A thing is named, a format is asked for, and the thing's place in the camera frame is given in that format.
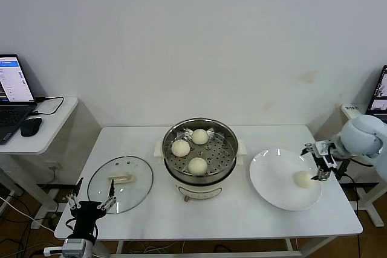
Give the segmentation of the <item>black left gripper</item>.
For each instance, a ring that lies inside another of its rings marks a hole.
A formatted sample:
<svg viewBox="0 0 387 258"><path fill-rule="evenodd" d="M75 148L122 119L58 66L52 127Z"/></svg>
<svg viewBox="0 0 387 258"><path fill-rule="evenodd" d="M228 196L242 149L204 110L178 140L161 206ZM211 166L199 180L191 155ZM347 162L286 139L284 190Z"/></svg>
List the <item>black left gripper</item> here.
<svg viewBox="0 0 387 258"><path fill-rule="evenodd" d="M67 195L67 201L71 208L71 215L75 219L73 234L76 236L93 235L96 221L106 215L116 203L114 180L111 180L108 199L101 203L99 201L80 201L78 195L82 186L83 178L80 178L73 188L73 191Z"/></svg>

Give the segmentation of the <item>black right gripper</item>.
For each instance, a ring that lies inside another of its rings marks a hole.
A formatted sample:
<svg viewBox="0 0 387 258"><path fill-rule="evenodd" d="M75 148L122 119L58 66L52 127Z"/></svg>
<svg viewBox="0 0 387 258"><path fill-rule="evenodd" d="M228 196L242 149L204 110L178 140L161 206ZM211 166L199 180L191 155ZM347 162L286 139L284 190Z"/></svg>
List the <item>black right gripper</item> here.
<svg viewBox="0 0 387 258"><path fill-rule="evenodd" d="M307 143L302 149L301 156L311 153L315 155L318 159L322 160L325 164L317 165L316 174L311 177L311 180L314 181L326 181L330 177L331 168L337 167L336 160L333 158L333 150L336 149L334 143L330 140L317 141L314 143Z"/></svg>

